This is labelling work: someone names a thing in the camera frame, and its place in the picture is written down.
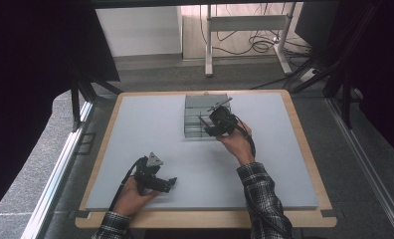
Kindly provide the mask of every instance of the finger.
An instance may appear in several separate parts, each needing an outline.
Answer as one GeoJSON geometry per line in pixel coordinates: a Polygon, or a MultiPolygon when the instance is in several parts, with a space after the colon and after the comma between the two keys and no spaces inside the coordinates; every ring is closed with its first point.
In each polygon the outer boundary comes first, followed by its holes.
{"type": "Polygon", "coordinates": [[[137,181],[135,180],[134,176],[131,176],[128,178],[126,181],[125,187],[131,188],[131,189],[137,189],[137,181]]]}
{"type": "Polygon", "coordinates": [[[144,196],[142,196],[141,198],[143,198],[143,199],[144,199],[144,202],[147,203],[148,201],[150,201],[151,199],[155,198],[155,197],[158,196],[159,194],[160,194],[159,191],[151,191],[151,192],[145,194],[144,196]]]}
{"type": "Polygon", "coordinates": [[[241,121],[243,128],[247,131],[248,134],[251,134],[251,128],[244,122],[241,121]]]}
{"type": "Polygon", "coordinates": [[[216,140],[222,141],[225,137],[223,135],[217,135],[216,140]]]}

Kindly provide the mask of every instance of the hand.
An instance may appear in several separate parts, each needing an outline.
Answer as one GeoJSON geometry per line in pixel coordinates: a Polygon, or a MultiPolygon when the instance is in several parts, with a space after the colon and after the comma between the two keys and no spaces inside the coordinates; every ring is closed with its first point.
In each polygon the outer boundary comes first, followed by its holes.
{"type": "MultiPolygon", "coordinates": [[[[239,122],[238,125],[243,129],[246,129],[249,135],[251,135],[251,129],[244,123],[239,122]]],[[[240,165],[246,165],[251,162],[255,162],[251,147],[244,135],[235,128],[235,130],[228,136],[216,136],[218,141],[222,142],[226,149],[231,152],[237,159],[240,165]]]]}
{"type": "Polygon", "coordinates": [[[159,195],[158,191],[151,191],[141,196],[137,191],[137,181],[132,176],[128,179],[113,208],[113,212],[131,216],[137,213],[148,201],[159,195]]]}

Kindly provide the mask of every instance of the person's left hand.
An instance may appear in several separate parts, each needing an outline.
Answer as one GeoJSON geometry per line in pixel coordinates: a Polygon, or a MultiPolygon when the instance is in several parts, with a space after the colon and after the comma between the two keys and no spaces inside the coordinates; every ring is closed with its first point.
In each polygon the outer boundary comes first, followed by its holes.
{"type": "Polygon", "coordinates": [[[137,213],[148,201],[159,195],[158,191],[151,191],[141,196],[137,191],[137,181],[132,176],[128,179],[113,208],[113,212],[131,216],[137,213]]]}

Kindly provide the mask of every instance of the metal stand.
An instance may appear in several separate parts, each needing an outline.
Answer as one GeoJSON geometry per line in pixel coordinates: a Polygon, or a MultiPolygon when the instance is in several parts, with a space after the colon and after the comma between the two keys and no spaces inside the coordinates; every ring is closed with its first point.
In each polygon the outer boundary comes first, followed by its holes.
{"type": "Polygon", "coordinates": [[[294,16],[296,2],[287,15],[212,17],[211,5],[207,5],[206,77],[213,76],[212,32],[282,30],[275,52],[286,75],[292,73],[284,55],[284,43],[294,16]]]}
{"type": "MultiPolygon", "coordinates": [[[[86,102],[88,103],[92,103],[98,95],[95,89],[93,88],[91,81],[86,79],[86,77],[79,72],[79,70],[71,60],[69,54],[67,53],[65,54],[65,59],[71,76],[71,102],[73,106],[72,132],[75,132],[82,125],[82,120],[80,116],[79,91],[82,94],[82,96],[85,98],[86,102]]],[[[122,90],[114,87],[113,85],[107,82],[100,81],[97,79],[93,79],[93,81],[117,95],[122,93],[122,90]]]]}

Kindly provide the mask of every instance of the table surface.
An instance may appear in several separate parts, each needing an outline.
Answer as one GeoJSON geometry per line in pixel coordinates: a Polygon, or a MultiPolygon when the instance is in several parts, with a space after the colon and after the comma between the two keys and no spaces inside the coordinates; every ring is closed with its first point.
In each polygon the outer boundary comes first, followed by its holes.
{"type": "MultiPolygon", "coordinates": [[[[89,184],[82,200],[80,211],[86,211],[86,203],[99,173],[99,168],[105,154],[111,130],[116,120],[119,106],[125,96],[163,96],[163,95],[202,95],[202,94],[266,94],[280,93],[289,113],[296,140],[311,178],[318,207],[307,210],[286,210],[285,215],[294,227],[333,227],[335,217],[323,217],[321,211],[332,210],[330,201],[319,175],[311,150],[306,141],[302,127],[296,114],[288,92],[282,90],[263,91],[210,91],[210,92],[157,92],[157,93],[124,93],[119,95],[108,123],[103,142],[98,153],[89,184]]],[[[76,225],[80,228],[98,228],[104,217],[104,212],[89,212],[87,218],[76,218],[76,225]]],[[[130,224],[131,228],[250,228],[250,217],[247,210],[228,211],[142,211],[138,213],[130,224]]]]}

